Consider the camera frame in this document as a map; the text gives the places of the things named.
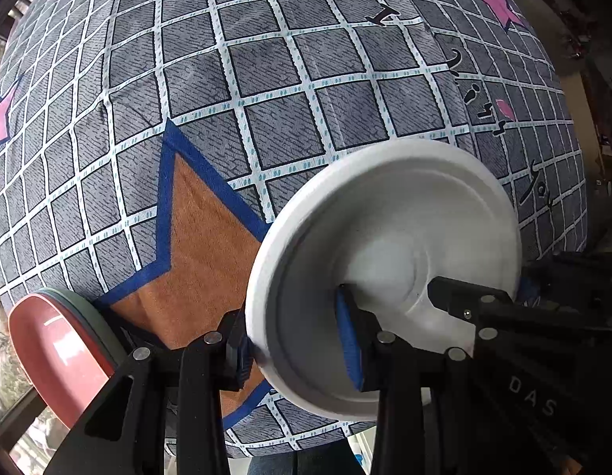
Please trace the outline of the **grey checked star tablecloth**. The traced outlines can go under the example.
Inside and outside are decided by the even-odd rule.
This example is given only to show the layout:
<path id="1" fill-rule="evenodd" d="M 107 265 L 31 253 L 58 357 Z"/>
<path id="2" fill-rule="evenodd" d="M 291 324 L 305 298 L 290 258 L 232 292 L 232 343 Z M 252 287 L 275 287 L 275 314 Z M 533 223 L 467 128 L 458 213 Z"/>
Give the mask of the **grey checked star tablecloth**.
<path id="1" fill-rule="evenodd" d="M 0 65 L 0 299 L 75 293 L 179 348 L 306 182 L 410 137 L 492 172 L 524 260 L 583 249 L 582 151 L 513 0 L 34 0 Z"/>

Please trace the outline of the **white bowl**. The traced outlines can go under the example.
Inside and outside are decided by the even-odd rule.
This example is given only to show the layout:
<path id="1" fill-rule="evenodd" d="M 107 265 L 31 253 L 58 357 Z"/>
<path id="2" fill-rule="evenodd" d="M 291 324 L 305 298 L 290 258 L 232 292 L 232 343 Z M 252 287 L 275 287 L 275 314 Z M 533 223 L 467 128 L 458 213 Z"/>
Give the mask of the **white bowl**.
<path id="1" fill-rule="evenodd" d="M 416 348 L 471 352 L 472 326 L 431 303 L 429 282 L 514 295 L 521 267 L 517 216 L 480 160 L 429 139 L 380 142 L 324 168 L 280 211 L 252 266 L 247 333 L 264 378 L 292 404 L 368 422 L 378 396 L 358 391 L 345 367 L 336 289 L 347 285 Z"/>

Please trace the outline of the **pink square plate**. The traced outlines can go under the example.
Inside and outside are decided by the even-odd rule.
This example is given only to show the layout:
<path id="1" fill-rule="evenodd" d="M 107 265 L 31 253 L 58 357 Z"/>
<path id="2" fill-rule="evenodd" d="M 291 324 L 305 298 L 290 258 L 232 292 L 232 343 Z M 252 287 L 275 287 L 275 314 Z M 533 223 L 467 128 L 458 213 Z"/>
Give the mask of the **pink square plate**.
<path id="1" fill-rule="evenodd" d="M 114 374 L 114 360 L 75 314 L 45 294 L 20 299 L 8 327 L 24 373 L 60 422 L 73 428 Z"/>

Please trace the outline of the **green square plate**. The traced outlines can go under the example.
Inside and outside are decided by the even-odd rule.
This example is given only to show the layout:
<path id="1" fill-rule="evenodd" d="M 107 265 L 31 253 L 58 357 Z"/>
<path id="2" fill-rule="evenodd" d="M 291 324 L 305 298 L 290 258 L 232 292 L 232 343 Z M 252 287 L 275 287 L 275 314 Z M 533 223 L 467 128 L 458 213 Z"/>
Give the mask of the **green square plate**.
<path id="1" fill-rule="evenodd" d="M 76 317 L 79 324 L 89 333 L 99 350 L 114 368 L 120 366 L 128 352 L 121 341 L 119 333 L 114 331 L 106 321 L 104 315 L 97 310 L 90 301 L 68 289 L 53 289 L 43 287 L 38 293 L 48 297 L 54 304 L 69 311 Z"/>

